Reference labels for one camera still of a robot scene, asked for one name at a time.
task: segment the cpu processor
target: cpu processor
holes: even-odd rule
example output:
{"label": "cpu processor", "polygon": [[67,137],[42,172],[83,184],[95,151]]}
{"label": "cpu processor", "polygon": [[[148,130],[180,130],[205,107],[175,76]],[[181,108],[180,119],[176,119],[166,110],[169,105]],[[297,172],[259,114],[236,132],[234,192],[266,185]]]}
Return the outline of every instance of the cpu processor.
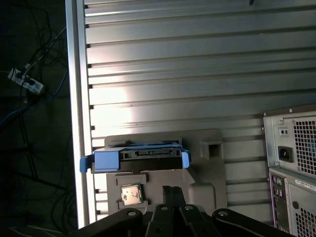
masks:
{"label": "cpu processor", "polygon": [[140,184],[123,185],[120,189],[124,206],[140,204],[143,202]]}

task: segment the corrugated metal panel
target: corrugated metal panel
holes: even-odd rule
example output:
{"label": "corrugated metal panel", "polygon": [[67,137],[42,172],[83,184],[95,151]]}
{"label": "corrugated metal panel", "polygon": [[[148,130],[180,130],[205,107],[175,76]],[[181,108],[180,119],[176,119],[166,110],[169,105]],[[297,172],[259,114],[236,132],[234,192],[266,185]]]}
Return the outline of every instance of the corrugated metal panel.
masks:
{"label": "corrugated metal panel", "polygon": [[[316,102],[316,2],[85,3],[92,145],[221,129],[229,207],[271,221],[257,114]],[[105,200],[97,202],[104,214]]]}

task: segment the computer tower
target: computer tower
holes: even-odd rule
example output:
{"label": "computer tower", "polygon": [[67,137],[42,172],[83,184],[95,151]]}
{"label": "computer tower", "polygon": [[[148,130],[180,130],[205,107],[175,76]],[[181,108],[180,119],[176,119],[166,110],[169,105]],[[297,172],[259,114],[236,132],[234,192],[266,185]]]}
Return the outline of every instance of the computer tower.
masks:
{"label": "computer tower", "polygon": [[316,180],[280,167],[269,168],[276,228],[316,237]]}
{"label": "computer tower", "polygon": [[316,179],[316,105],[262,115],[268,166]]}

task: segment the ventilation grille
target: ventilation grille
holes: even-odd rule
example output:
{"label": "ventilation grille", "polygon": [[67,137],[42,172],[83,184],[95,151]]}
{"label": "ventilation grille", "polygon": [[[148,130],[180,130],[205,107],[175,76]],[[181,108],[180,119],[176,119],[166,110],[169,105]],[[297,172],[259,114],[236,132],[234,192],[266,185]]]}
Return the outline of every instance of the ventilation grille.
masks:
{"label": "ventilation grille", "polygon": [[301,208],[301,214],[295,213],[298,237],[316,237],[315,216]]}
{"label": "ventilation grille", "polygon": [[294,136],[298,166],[303,172],[316,175],[316,122],[296,122]]}

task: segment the power socket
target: power socket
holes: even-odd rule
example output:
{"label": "power socket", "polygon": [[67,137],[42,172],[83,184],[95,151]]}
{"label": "power socket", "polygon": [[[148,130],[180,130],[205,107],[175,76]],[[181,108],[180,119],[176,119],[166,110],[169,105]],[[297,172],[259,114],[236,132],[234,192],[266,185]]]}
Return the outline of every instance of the power socket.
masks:
{"label": "power socket", "polygon": [[17,84],[19,84],[20,86],[28,89],[30,92],[39,95],[41,93],[44,92],[44,88],[45,86],[38,82],[37,80],[34,80],[33,78],[26,76],[25,79],[27,79],[26,81],[32,81],[32,83],[23,83],[25,80],[18,78],[18,75],[21,74],[20,70],[17,70],[15,68],[12,68],[12,70],[10,71],[8,78],[11,79],[12,81],[16,82]]}

